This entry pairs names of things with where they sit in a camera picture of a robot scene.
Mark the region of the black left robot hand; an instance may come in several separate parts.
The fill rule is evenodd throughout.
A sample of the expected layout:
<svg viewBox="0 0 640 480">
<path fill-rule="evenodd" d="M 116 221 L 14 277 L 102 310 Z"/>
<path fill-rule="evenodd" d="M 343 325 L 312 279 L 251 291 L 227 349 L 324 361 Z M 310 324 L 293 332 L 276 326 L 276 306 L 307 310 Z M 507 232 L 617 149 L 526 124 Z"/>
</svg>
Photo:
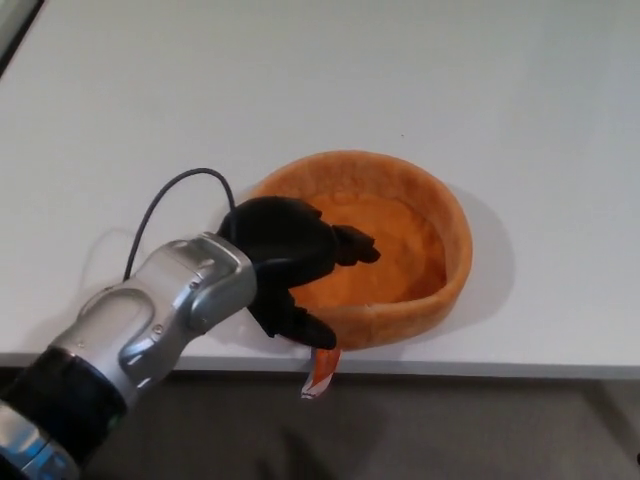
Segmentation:
<svg viewBox="0 0 640 480">
<path fill-rule="evenodd" d="M 338 266 L 380 258 L 374 238 L 350 225 L 329 224 L 320 210 L 290 197 L 239 204 L 225 215 L 217 235 L 251 261 L 257 293 L 248 310 L 263 331 L 316 349 L 334 349 L 336 334 L 297 305 L 291 289 L 322 279 Z"/>
</svg>

